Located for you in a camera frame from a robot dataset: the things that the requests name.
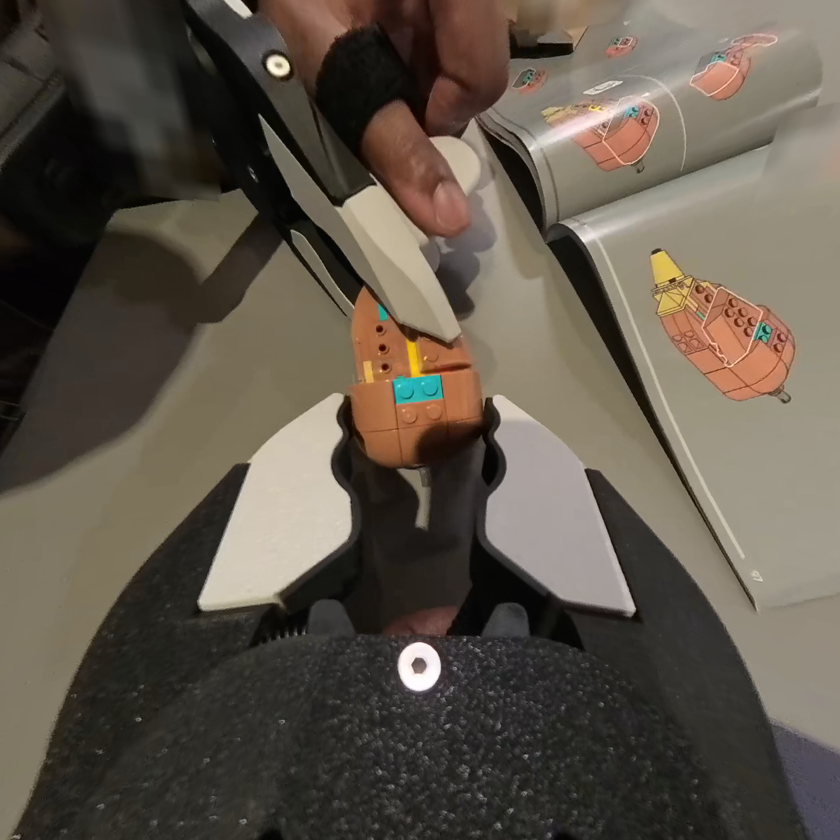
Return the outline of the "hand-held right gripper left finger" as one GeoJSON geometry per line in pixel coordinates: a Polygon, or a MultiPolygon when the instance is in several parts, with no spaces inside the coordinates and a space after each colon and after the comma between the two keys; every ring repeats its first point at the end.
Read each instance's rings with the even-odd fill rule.
{"type": "Polygon", "coordinates": [[[350,441],[330,394],[275,432],[247,464],[203,588],[202,613],[337,598],[355,574],[354,496],[337,457],[350,441]]]}

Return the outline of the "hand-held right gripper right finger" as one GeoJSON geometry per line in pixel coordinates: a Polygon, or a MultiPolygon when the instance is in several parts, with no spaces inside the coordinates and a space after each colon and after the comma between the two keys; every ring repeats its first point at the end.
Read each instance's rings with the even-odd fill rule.
{"type": "Polygon", "coordinates": [[[479,545],[564,606],[632,617],[636,605],[584,464],[507,397],[486,401],[479,545]]]}

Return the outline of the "brown brick vehicle model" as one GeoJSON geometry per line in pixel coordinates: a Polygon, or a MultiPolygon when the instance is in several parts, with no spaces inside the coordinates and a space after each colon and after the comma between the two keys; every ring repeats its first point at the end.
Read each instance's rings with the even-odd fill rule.
{"type": "Polygon", "coordinates": [[[426,467],[480,436],[480,375],[464,337],[447,343],[408,328],[363,287],[351,339],[350,410],[370,460],[386,468],[426,467]]]}

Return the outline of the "grey desk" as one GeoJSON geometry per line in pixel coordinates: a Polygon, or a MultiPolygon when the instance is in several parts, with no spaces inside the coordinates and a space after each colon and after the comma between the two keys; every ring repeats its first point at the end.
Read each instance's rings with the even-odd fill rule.
{"type": "MultiPolygon", "coordinates": [[[[600,470],[726,625],[770,717],[838,751],[838,596],[756,612],[576,290],[474,124],[476,222],[442,267],[490,393],[600,470]]],[[[346,386],[349,321],[241,193],[120,212],[2,455],[2,838],[141,564],[277,429],[346,386]]]]}

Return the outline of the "person's left hand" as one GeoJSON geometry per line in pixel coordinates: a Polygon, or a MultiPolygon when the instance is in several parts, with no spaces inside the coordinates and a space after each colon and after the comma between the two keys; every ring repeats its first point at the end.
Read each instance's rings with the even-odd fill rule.
{"type": "Polygon", "coordinates": [[[506,89],[501,2],[268,1],[297,76],[341,141],[430,237],[470,225],[433,137],[459,135],[506,89]]]}

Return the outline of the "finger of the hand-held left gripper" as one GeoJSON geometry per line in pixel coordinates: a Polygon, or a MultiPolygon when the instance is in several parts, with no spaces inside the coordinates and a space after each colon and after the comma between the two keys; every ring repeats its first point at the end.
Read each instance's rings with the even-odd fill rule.
{"type": "Polygon", "coordinates": [[[357,272],[403,326],[452,343],[459,322],[426,256],[432,236],[420,231],[381,183],[341,146],[342,185],[365,185],[347,197],[341,218],[360,252],[357,272]]]}
{"type": "Polygon", "coordinates": [[[290,195],[289,207],[282,211],[290,246],[339,310],[350,318],[364,279],[330,236],[338,229],[335,207],[264,117],[259,117],[259,124],[270,159],[290,195]]]}

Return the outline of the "open instruction booklet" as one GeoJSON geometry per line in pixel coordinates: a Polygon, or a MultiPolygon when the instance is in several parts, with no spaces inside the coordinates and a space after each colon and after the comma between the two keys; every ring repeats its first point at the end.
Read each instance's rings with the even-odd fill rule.
{"type": "Polygon", "coordinates": [[[479,126],[758,610],[838,593],[838,102],[813,39],[654,2],[479,126]]]}

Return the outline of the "person's brown jacket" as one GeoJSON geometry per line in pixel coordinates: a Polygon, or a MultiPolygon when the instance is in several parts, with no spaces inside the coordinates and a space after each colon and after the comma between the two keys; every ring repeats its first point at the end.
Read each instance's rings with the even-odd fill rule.
{"type": "Polygon", "coordinates": [[[2,2],[1,422],[23,398],[115,207],[36,2],[2,2]]]}

